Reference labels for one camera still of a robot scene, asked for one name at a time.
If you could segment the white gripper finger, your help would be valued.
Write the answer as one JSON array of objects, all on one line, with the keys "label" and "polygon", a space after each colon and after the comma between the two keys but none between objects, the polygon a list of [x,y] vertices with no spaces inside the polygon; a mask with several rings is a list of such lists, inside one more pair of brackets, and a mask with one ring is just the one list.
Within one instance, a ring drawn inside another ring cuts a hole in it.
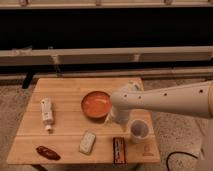
[{"label": "white gripper finger", "polygon": [[121,128],[123,131],[126,131],[127,130],[127,124],[124,123],[124,124],[121,124]]}]

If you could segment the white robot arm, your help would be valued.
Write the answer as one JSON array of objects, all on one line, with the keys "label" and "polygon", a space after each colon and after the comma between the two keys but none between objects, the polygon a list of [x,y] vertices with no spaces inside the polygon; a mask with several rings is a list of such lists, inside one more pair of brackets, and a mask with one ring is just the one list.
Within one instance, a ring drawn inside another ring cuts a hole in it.
[{"label": "white robot arm", "polygon": [[143,91],[135,81],[115,90],[106,123],[125,128],[133,109],[213,118],[213,81]]}]

